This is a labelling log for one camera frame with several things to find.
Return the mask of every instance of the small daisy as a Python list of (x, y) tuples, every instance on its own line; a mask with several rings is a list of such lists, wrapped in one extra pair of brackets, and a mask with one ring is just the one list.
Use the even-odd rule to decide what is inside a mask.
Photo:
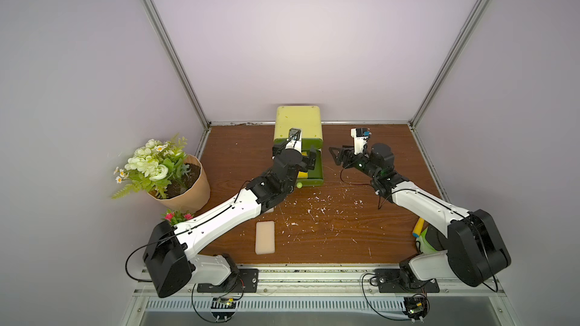
[(165, 148), (167, 147), (167, 144), (165, 145), (159, 145), (156, 146), (155, 149), (157, 150), (158, 153), (162, 152)]

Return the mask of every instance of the black mounting plate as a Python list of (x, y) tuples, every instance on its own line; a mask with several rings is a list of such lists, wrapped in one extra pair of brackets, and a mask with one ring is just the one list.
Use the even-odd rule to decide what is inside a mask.
[(427, 282), (420, 281), (417, 285), (410, 285), (406, 287), (407, 289), (403, 288), (398, 283), (398, 278), (400, 277), (401, 269), (399, 268), (382, 268), (382, 269), (375, 269), (376, 274), (376, 282), (379, 285), (379, 292), (380, 293), (420, 293), (421, 288), (413, 289), (414, 287), (420, 286), (424, 284), (425, 292), (427, 293), (439, 293), (439, 285), (437, 284), (437, 280), (435, 282)]
[[(243, 293), (256, 293), (257, 291), (257, 268), (240, 268), (240, 277), (245, 288)], [(242, 293), (242, 282), (237, 282), (230, 293)], [(214, 286), (211, 283), (199, 283), (197, 285), (198, 293), (226, 293), (228, 289), (222, 289), (221, 286)]]

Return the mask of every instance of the green object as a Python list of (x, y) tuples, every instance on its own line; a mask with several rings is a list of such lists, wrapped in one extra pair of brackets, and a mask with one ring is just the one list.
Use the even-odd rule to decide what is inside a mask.
[(318, 106), (280, 106), (276, 110), (274, 144), (286, 140), (291, 128), (302, 130), (302, 150), (323, 148), (323, 126)]
[(427, 242), (427, 240), (425, 239), (425, 235), (427, 234), (427, 229), (429, 228), (425, 228), (424, 231), (421, 232), (421, 235), (419, 236), (419, 238), (416, 238), (417, 242), (420, 243), (420, 251), (422, 253), (425, 254), (431, 254), (431, 253), (436, 253), (437, 250), (435, 248), (433, 248), (429, 242)]
[[(286, 134), (285, 138), (277, 138), (276, 140), (274, 140), (274, 144), (277, 145), (279, 143), (286, 141), (287, 137), (288, 137), (288, 134)], [(322, 149), (323, 148), (323, 140), (322, 139), (315, 139), (315, 138), (310, 138), (310, 139), (302, 138), (302, 151), (308, 151), (313, 146), (316, 150)]]
[(316, 150), (316, 165), (314, 170), (308, 171), (308, 177), (300, 177), (298, 182), (302, 186), (321, 186), (324, 184), (322, 152)]

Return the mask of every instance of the wooden tabletop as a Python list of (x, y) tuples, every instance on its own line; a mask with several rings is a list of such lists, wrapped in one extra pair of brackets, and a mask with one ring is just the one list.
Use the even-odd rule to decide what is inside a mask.
[[(395, 154), (395, 169), (419, 187), (439, 195), (417, 144), (406, 125), (366, 125), (372, 144), (382, 142)], [(230, 254), (238, 264), (381, 263), (397, 264), (416, 253), (411, 235), (418, 217), (385, 202), (370, 186), (340, 181), (328, 147), (353, 144), (351, 125), (324, 125), (324, 185), (296, 189), (273, 213), (263, 214), (231, 229), (205, 247), (207, 255)], [(246, 180), (272, 165), (274, 126), (214, 126), (201, 162), (211, 197), (201, 214), (239, 191)], [(368, 183), (355, 169), (343, 172), (347, 182)], [(275, 221), (275, 252), (255, 252), (256, 222)]]

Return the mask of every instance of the light purple wall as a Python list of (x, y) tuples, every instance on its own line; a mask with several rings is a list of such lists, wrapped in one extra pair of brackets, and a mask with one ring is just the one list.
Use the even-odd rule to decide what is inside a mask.
[(407, 121), (476, 0), (154, 1), (211, 121)]
[(201, 125), (139, 0), (0, 0), (0, 18), (0, 323), (117, 325), (164, 209), (112, 201), (112, 172), (152, 137), (194, 151)]
[(580, 0), (492, 0), (419, 124), (453, 204), (497, 222), (523, 325), (578, 325)]

